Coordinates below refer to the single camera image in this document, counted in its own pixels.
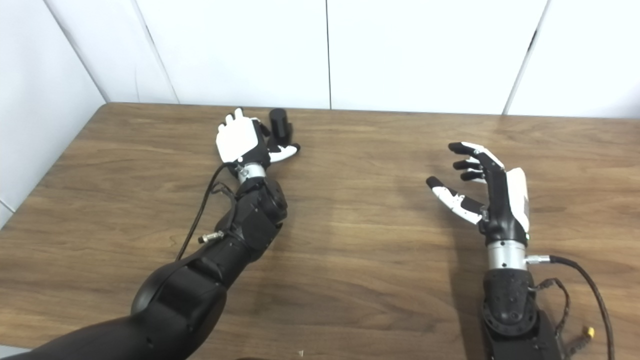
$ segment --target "robotic hand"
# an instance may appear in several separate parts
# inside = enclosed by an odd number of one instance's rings
[[[453,213],[473,224],[477,224],[484,235],[488,250],[489,270],[484,276],[484,300],[481,311],[486,358],[491,360],[561,360],[569,358],[584,347],[593,337],[593,329],[572,346],[563,348],[561,333],[569,312],[569,294],[559,279],[547,279],[539,285],[527,264],[564,263],[576,269],[573,261],[557,256],[526,256],[529,240],[529,197],[527,181],[521,168],[505,171],[504,165],[483,146],[457,142],[450,143],[449,150],[467,155],[468,159],[453,163],[456,170],[464,170],[460,178],[464,181],[486,183],[489,205],[446,187],[431,176],[426,182],[431,191]],[[588,279],[582,268],[579,271]],[[536,292],[558,285],[565,294],[566,305],[563,318],[552,326],[547,314],[536,303]],[[605,324],[608,315],[599,292],[592,286],[603,311]],[[607,325],[609,339],[610,325]]]
[[[15,360],[184,360],[207,339],[222,314],[231,287],[244,268],[261,257],[287,217],[280,185],[266,177],[272,162],[296,154],[292,127],[282,109],[271,111],[273,132],[242,109],[226,117],[216,143],[224,163],[213,175],[178,259],[142,284],[131,314],[54,339]],[[215,179],[225,167],[240,181],[233,194]],[[192,255],[182,253],[210,193],[229,196],[231,210]]]

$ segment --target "wooden table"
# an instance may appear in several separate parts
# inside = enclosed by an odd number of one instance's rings
[[[0,343],[35,347],[128,313],[141,282],[172,261],[220,163],[232,108],[103,106],[0,232]],[[247,109],[267,118],[268,109]],[[299,155],[269,168],[289,218],[229,293],[193,359],[473,359],[486,270],[483,238],[424,184],[451,168],[453,141],[483,144],[529,179],[530,253],[576,259],[599,285],[618,359],[640,350],[640,122],[290,110]],[[235,186],[229,174],[221,178]],[[213,197],[197,234],[227,211]],[[196,249],[194,241],[188,252]],[[566,339],[605,359],[595,300],[570,268],[540,266],[572,294]],[[555,319],[562,293],[541,304]]]

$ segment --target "metal connector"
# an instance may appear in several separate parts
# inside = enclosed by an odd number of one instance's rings
[[[238,173],[238,181],[240,181],[241,184],[252,177],[267,176],[264,167],[258,163],[249,163],[245,166],[238,166],[236,167],[236,172]]]
[[[549,255],[529,255],[526,257],[527,264],[535,265],[535,264],[549,264],[551,263],[551,259]]]
[[[215,233],[205,234],[198,238],[199,243],[208,243],[211,240],[219,240],[224,237],[225,233],[222,231],[216,231]]]

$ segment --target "robot finger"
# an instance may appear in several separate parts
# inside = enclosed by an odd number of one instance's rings
[[[460,174],[460,179],[462,181],[475,181],[477,183],[486,184],[486,180],[484,180],[484,172],[481,170],[469,169]]]
[[[460,160],[453,163],[453,168],[456,170],[482,170],[482,165],[480,165],[480,161],[475,158],[469,158],[467,160]]]
[[[438,178],[431,176],[427,178],[427,185],[431,191],[442,201],[454,214],[466,221],[477,224],[482,219],[482,208],[484,204],[470,197],[461,195],[456,190],[446,187]]]
[[[234,111],[234,114],[236,115],[236,120],[240,119],[241,117],[244,117],[242,108],[236,108],[236,110]]]
[[[453,142],[449,144],[449,150],[456,154],[469,155],[477,159],[487,171],[504,172],[504,165],[487,148],[470,142]]]
[[[287,147],[278,146],[278,150],[279,151],[269,152],[269,157],[271,158],[272,163],[277,163],[278,161],[294,156],[300,152],[300,145],[292,143]]]

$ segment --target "black cable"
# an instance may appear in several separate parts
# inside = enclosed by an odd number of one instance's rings
[[[175,257],[176,261],[182,259],[182,255],[184,255],[184,251],[187,249],[187,246],[189,245],[189,240],[191,240],[193,233],[196,231],[196,227],[198,227],[198,223],[200,222],[200,217],[202,216],[202,213],[204,212],[204,208],[207,205],[207,200],[209,200],[209,194],[211,193],[211,191],[215,186],[216,178],[218,177],[218,175],[220,175],[220,172],[222,171],[222,169],[230,165],[233,165],[233,164],[222,163],[213,173],[213,176],[209,181],[209,185],[207,185],[207,190],[205,191],[204,196],[202,197],[202,203],[200,204],[200,209],[198,210],[198,213],[196,214],[195,219],[193,219],[193,224],[191,224],[191,229],[189,229],[189,233],[187,234],[187,237],[184,239],[184,243],[182,243],[182,247],[180,248],[180,251],[178,251],[178,255]]]
[[[225,194],[229,200],[231,200],[231,210],[229,211],[229,218],[227,219],[227,226],[225,226],[224,228],[224,232],[228,232],[231,230],[231,224],[234,223],[234,219],[236,218],[236,204],[238,203],[238,201],[236,200],[236,196],[234,195],[234,193],[231,191],[231,189],[225,185],[225,184],[220,184],[222,185],[222,188],[219,190],[212,190],[211,193],[223,193]]]
[[[584,277],[584,279],[589,284],[591,291],[593,291],[593,295],[595,295],[596,300],[598,301],[598,307],[600,308],[600,313],[602,314],[602,321],[604,322],[605,332],[607,333],[607,358],[609,360],[615,359],[614,346],[613,346],[613,329],[611,327],[611,319],[609,318],[609,313],[607,312],[607,307],[604,304],[604,299],[598,290],[598,286],[593,282],[593,279],[587,272],[575,261],[569,260],[567,258],[563,258],[561,256],[553,256],[549,255],[549,260],[552,264],[563,264],[570,266],[576,270]]]

